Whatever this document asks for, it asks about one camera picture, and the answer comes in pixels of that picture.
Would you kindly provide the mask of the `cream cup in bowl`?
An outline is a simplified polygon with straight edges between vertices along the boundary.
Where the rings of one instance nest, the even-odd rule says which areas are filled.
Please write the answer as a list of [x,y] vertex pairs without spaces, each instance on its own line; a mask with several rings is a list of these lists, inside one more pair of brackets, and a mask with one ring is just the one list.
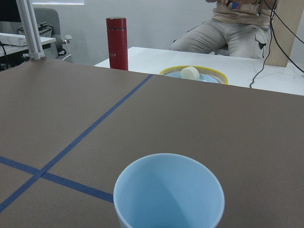
[[181,76],[181,78],[190,79],[190,80],[199,80],[200,79],[200,73],[193,66],[183,68],[180,72],[180,76]]

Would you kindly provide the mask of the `grey office chair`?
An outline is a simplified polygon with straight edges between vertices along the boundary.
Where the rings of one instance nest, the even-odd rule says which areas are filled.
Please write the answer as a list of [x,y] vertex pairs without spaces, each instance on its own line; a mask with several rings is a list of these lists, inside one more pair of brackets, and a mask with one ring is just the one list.
[[42,45],[45,56],[71,62],[68,44],[72,40],[72,36],[65,35],[65,38],[61,37],[58,12],[49,8],[34,8],[34,12],[39,35],[56,39],[55,42]]

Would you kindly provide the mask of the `red thermos bottle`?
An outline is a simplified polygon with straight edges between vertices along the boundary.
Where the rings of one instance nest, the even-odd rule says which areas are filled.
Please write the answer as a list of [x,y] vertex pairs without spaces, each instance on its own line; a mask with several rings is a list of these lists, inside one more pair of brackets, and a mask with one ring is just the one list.
[[110,68],[128,71],[126,18],[106,19]]

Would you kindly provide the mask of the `yellow rimmed bowl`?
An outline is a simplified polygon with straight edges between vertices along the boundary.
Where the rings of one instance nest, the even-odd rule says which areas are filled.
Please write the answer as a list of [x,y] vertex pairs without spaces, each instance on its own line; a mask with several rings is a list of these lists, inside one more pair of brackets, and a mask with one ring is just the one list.
[[[160,72],[160,75],[174,77],[174,78],[181,78],[181,70],[185,67],[192,67],[192,66],[169,67],[167,69],[162,70]],[[228,83],[227,77],[223,73],[217,70],[207,67],[202,67],[202,66],[201,67],[193,66],[193,67],[195,67],[200,74],[199,80],[197,81],[224,84],[224,85]]]

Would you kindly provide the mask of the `seated person in beige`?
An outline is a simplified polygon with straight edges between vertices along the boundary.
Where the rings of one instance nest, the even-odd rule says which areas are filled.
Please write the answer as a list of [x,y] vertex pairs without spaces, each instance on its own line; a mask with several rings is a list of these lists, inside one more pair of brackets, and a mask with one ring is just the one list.
[[210,54],[224,46],[229,56],[263,59],[276,0],[217,0],[209,21],[173,41],[170,50]]

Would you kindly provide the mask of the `light blue plastic cup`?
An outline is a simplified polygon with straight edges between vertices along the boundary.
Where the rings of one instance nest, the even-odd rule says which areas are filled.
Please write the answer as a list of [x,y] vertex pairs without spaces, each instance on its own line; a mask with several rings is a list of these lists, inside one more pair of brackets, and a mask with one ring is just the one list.
[[216,176],[178,154],[152,154],[128,165],[114,186],[114,207],[123,228],[214,228],[225,198]]

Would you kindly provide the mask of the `wooden board panel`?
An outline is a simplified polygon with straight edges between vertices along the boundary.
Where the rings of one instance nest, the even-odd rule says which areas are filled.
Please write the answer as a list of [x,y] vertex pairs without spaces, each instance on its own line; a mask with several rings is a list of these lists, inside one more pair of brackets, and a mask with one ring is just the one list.
[[302,0],[280,0],[273,20],[273,41],[266,65],[286,67],[290,57],[295,36],[304,10]]

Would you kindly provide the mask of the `aluminium frame post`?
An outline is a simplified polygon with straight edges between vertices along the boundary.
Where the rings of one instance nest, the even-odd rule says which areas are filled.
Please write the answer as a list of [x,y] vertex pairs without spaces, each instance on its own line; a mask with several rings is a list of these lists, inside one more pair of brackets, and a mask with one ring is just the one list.
[[16,0],[16,3],[25,33],[25,38],[29,50],[29,58],[33,60],[42,60],[45,57],[45,54],[38,32],[38,25],[32,1]]

